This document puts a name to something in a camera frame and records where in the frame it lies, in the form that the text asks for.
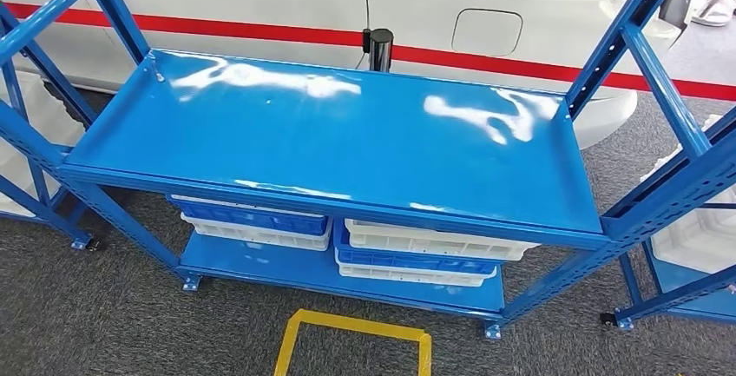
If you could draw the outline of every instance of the stacked crates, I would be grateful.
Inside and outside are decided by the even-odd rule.
[[[335,260],[343,276],[480,287],[537,246],[468,234],[336,219]]]
[[[325,251],[332,221],[324,215],[170,195],[182,220],[199,234]]]

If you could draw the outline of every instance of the gray carpet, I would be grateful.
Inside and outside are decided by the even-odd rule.
[[[699,121],[730,108],[708,100],[688,104]],[[673,148],[653,98],[641,95],[622,129],[583,152],[599,208]],[[181,251],[190,227],[162,196],[111,193]],[[0,227],[2,375],[267,375],[286,321],[299,308],[423,328],[432,336],[435,375],[736,374],[736,327],[667,316],[638,321],[631,333],[600,326],[599,312],[627,305],[617,264],[521,319],[502,340],[487,341],[474,320],[296,289],[207,280],[199,292],[184,293],[177,279],[94,214],[82,218],[82,227],[108,247],[92,254],[72,251],[64,236],[44,226],[2,221]],[[507,298],[565,254],[539,247],[509,264]],[[634,262],[646,277],[641,254],[634,253]],[[651,293],[651,281],[645,290]],[[416,374],[417,350],[409,341],[303,326],[289,374]]]

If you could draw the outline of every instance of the blue metal shelving unit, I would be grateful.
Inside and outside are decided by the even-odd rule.
[[[33,37],[75,0],[10,33],[68,83]],[[150,49],[122,0],[97,0],[138,65],[68,154],[8,106],[0,135],[196,290],[202,276],[343,294],[480,318],[487,337],[736,182],[736,140],[710,143],[641,34],[662,0],[628,0],[567,94]],[[681,140],[683,166],[599,217],[572,121],[626,50]],[[352,280],[328,252],[192,234],[176,256],[99,188],[113,185],[578,249],[505,304],[482,287]]]
[[[6,22],[5,13],[7,10],[0,4],[0,12],[3,13],[2,24],[0,24],[0,35],[5,35],[12,30],[12,24],[8,20]],[[87,103],[77,94],[76,90],[68,84],[66,78],[64,78],[61,72],[56,69],[54,64],[46,56],[43,51],[38,48],[35,43],[28,45],[22,50],[22,52],[30,57],[30,59],[38,65],[46,74],[55,74],[58,79],[52,79],[57,89],[62,95],[62,99],[72,108],[82,119],[85,127],[89,127],[92,121],[95,119],[95,113],[87,105]],[[15,68],[13,62],[8,59],[2,62],[3,79],[10,95],[10,106],[21,116],[26,122],[28,121],[28,114],[26,113],[25,104],[21,94],[20,86],[16,78]],[[68,152],[67,149],[60,148],[60,151]],[[10,218],[13,220],[21,221],[32,221],[47,224],[57,231],[66,234],[71,240],[72,248],[76,249],[97,249],[99,247],[99,241],[92,239],[88,234],[79,230],[74,224],[82,216],[86,206],[78,202],[72,212],[67,218],[61,217],[56,213],[56,209],[61,204],[64,197],[68,194],[67,190],[60,188],[55,195],[50,196],[48,189],[46,189],[46,181],[43,179],[43,172],[41,168],[33,161],[29,160],[29,168],[31,177],[36,188],[36,195],[38,199],[32,197],[24,190],[17,187],[13,182],[0,176],[0,192],[9,196],[13,201],[17,202],[22,207],[29,210],[34,214],[33,217],[27,217],[19,214],[12,214],[6,212],[0,212],[0,217]]]

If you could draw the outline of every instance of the red stripe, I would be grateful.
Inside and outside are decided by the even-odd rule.
[[[34,4],[6,3],[6,5],[17,18],[25,18],[38,9],[38,6]],[[360,46],[362,39],[361,32],[348,30],[223,22],[142,14],[134,15],[134,19],[142,30],[191,35],[240,37],[286,42],[332,44],[338,46]],[[110,23],[105,15],[101,11],[96,10],[71,9],[64,12],[56,20],[59,23],[110,27]],[[569,66],[525,62],[501,57],[479,56],[400,45],[394,46],[393,57],[406,62],[427,63],[436,66],[529,76],[564,82],[572,82],[578,73],[580,73],[580,69]],[[684,96],[699,96],[736,102],[736,86],[685,80],[674,80],[674,84]],[[603,85],[623,89],[649,90],[643,76],[615,72],[608,76]]]

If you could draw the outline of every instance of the yellow floor marking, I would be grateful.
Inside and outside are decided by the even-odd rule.
[[[289,363],[292,361],[294,343],[297,340],[297,332],[300,323],[313,324],[315,326],[339,328],[341,330],[368,333],[394,339],[418,341],[419,342],[419,373],[418,376],[430,376],[432,365],[432,338],[424,330],[411,327],[394,326],[383,322],[361,320],[358,318],[343,317],[331,313],[318,313],[298,310],[286,323],[284,340],[281,341],[279,358],[276,360],[276,369],[273,376],[286,376]]]

